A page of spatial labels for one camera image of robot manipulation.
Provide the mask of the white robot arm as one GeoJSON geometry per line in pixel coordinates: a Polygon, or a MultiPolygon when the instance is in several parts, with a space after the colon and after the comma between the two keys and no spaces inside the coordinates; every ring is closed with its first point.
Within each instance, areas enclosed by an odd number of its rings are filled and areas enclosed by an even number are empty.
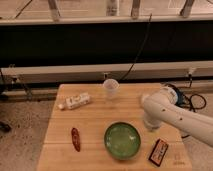
{"type": "Polygon", "coordinates": [[[145,127],[155,131],[165,122],[213,147],[213,118],[180,108],[176,106],[177,101],[178,95],[170,87],[143,94],[141,105],[145,127]]]}

